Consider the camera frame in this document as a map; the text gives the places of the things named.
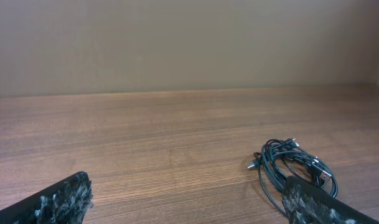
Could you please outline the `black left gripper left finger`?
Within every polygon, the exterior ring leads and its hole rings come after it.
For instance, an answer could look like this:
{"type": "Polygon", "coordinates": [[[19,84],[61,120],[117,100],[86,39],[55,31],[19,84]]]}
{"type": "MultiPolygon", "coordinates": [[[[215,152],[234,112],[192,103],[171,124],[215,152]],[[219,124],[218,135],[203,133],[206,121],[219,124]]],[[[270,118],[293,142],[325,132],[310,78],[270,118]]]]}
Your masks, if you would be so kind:
{"type": "Polygon", "coordinates": [[[81,224],[92,198],[91,180],[80,171],[0,210],[0,223],[81,224]]]}

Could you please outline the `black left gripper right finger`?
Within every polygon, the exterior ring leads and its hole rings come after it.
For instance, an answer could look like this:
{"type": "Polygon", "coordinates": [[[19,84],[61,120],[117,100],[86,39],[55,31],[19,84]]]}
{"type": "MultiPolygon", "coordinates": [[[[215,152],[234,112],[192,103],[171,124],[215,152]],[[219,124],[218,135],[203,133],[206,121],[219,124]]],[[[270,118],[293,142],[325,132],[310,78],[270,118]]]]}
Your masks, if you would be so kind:
{"type": "Polygon", "coordinates": [[[295,176],[286,180],[282,203],[290,224],[379,224],[295,176]]]}

